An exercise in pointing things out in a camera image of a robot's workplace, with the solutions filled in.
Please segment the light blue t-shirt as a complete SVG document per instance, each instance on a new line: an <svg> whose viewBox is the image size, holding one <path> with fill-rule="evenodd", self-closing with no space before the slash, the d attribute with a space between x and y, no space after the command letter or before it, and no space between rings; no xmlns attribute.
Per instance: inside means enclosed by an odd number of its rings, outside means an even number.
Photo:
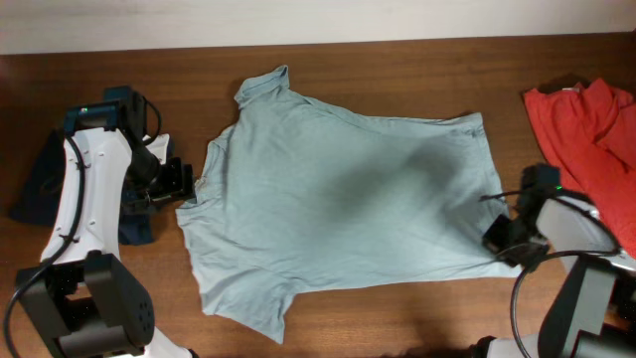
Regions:
<svg viewBox="0 0 636 358"><path fill-rule="evenodd" d="M514 277L482 244L508 212L483 118L366 116L245 80L176 212L206 314L281 342L295 296Z"/></svg>

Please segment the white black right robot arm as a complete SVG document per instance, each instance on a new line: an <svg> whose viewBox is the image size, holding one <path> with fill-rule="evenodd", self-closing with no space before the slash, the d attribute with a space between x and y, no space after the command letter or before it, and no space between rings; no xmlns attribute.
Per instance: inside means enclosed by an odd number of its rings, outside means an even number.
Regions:
<svg viewBox="0 0 636 358"><path fill-rule="evenodd" d="M486 336L471 357L632 357L635 354L635 261L584 194L563 188L557 168L524 169L515 219L498 217L482 238L495 258L521 268L510 305L510 339ZM562 262L566 278L538 333L521 335L518 300L540 265Z"/></svg>

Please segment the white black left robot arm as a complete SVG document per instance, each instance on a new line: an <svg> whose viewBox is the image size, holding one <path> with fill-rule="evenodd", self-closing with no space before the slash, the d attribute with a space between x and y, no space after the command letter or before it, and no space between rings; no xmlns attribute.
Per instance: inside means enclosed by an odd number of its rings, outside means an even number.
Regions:
<svg viewBox="0 0 636 358"><path fill-rule="evenodd" d="M120 260L120 215L150 214L195 196L191 165L150 134L156 106L130 86L69 109L66 168L54 230L40 263L18 271L7 305L22 306L54 357L183 357L193 349L155 325L150 294Z"/></svg>

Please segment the red garment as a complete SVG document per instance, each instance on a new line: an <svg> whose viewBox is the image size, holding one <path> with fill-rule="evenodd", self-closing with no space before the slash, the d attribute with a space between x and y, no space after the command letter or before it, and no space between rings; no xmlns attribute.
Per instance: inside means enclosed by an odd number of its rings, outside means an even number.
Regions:
<svg viewBox="0 0 636 358"><path fill-rule="evenodd" d="M523 94L538 145L562 185L587 195L620 245L635 255L635 96L597 79Z"/></svg>

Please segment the dark navy folded garment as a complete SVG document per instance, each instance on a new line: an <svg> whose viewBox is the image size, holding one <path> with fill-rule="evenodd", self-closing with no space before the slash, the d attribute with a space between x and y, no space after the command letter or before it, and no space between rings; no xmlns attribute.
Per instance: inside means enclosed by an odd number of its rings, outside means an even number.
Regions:
<svg viewBox="0 0 636 358"><path fill-rule="evenodd" d="M51 228L57 219L65 169L62 137L53 130L36 158L19 199L9 209L9 218L23 224ZM153 243L150 216L121 214L118 240L128 246Z"/></svg>

